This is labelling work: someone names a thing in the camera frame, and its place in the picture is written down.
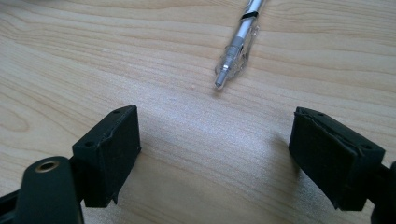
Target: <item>wooden table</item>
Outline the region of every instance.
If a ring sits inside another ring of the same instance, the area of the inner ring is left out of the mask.
[[[272,0],[245,73],[214,67],[247,1],[0,0],[0,194],[111,110],[142,153],[86,223],[369,223],[295,169],[293,111],[324,112],[396,161],[396,1]]]

